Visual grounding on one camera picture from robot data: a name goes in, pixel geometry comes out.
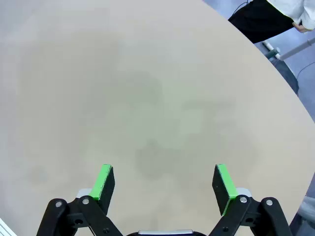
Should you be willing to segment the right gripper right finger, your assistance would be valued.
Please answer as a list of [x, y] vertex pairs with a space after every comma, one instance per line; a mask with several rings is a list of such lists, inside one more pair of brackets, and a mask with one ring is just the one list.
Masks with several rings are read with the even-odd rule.
[[224, 164], [215, 166], [212, 187], [221, 219], [211, 236], [233, 236], [241, 226], [249, 227], [254, 236], [292, 235], [279, 201], [267, 197], [258, 202], [239, 193]]

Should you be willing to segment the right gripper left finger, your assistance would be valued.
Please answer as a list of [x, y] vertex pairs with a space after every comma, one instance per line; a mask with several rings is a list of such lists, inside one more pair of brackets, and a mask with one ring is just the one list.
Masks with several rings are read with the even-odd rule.
[[79, 228], [89, 228], [94, 236], [121, 236], [107, 217], [115, 187], [113, 167], [104, 164], [91, 191], [68, 203], [55, 198], [48, 203], [38, 236], [73, 236]]

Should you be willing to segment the person's left hand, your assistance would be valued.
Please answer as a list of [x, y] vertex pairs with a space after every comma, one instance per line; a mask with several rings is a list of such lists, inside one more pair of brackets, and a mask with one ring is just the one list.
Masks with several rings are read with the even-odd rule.
[[313, 23], [307, 23], [305, 21], [293, 22], [292, 25], [300, 33], [310, 32], [315, 29], [315, 25]]

